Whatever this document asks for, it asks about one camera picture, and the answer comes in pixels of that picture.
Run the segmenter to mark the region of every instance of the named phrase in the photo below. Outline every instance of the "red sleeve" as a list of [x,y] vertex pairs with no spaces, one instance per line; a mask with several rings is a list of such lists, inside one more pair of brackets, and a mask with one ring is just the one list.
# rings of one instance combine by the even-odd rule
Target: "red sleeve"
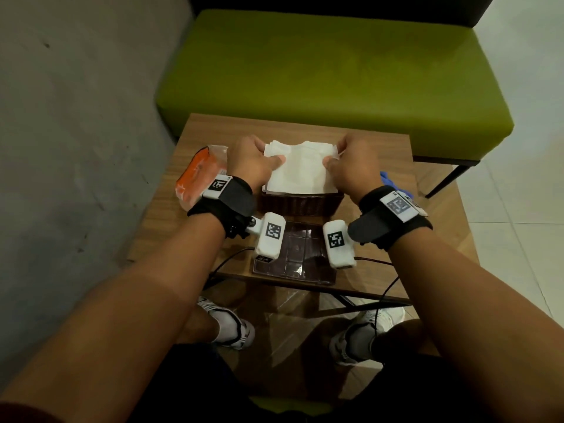
[[18,423],[63,423],[40,409],[27,405],[0,402],[0,421]]

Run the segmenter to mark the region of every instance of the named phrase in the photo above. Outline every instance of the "stack of napkins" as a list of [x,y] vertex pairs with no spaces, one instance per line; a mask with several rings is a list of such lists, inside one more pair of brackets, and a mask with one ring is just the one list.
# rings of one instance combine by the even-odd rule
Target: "stack of napkins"
[[286,145],[278,141],[266,144],[264,155],[285,155],[286,163],[272,173],[263,190],[266,193],[322,194],[337,189],[323,166],[325,156],[338,158],[337,147],[324,142]]

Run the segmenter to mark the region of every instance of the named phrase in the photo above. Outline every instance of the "sock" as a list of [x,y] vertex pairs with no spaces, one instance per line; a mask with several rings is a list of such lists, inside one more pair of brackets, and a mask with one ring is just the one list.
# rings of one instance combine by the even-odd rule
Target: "sock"
[[375,337],[374,327],[370,324],[356,328],[350,335],[350,341],[347,344],[350,353],[361,359],[372,359],[371,347]]
[[219,324],[219,333],[214,341],[223,343],[225,341],[234,340],[238,337],[237,322],[231,313],[216,310],[209,312],[209,315],[217,320],[217,323]]

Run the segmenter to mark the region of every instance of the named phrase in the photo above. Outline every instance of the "brown basket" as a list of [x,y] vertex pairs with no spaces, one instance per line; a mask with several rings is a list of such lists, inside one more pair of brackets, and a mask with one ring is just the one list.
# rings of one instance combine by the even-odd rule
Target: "brown basket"
[[332,216],[345,195],[328,194],[266,194],[258,196],[260,213],[274,212],[282,216]]

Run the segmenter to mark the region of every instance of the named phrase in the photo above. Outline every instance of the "forearm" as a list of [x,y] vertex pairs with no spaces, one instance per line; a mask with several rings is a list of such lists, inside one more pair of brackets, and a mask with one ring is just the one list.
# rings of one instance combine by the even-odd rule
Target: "forearm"
[[2,400],[66,421],[124,421],[186,323],[223,239],[213,215],[189,217],[89,294]]
[[441,355],[503,417],[554,418],[564,404],[564,330],[427,228],[390,258]]

